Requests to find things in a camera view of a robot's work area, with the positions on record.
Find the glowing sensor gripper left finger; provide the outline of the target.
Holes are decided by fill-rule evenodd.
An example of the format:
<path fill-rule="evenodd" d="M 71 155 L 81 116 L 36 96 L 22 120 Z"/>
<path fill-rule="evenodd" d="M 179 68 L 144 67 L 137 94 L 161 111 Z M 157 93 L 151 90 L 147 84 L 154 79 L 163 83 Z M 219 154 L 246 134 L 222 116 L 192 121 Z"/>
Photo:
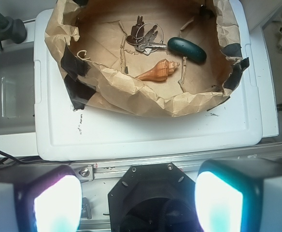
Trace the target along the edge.
<path fill-rule="evenodd" d="M 0 232 L 75 232 L 82 198 L 68 165 L 0 165 Z"/>

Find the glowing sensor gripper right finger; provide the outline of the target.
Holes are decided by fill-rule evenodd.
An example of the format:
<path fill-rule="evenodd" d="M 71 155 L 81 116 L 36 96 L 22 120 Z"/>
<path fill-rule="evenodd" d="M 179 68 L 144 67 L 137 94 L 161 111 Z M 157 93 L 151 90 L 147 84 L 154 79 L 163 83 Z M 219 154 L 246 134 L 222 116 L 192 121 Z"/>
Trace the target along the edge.
<path fill-rule="evenodd" d="M 282 232 L 282 158 L 206 160 L 195 206 L 205 232 Z"/>

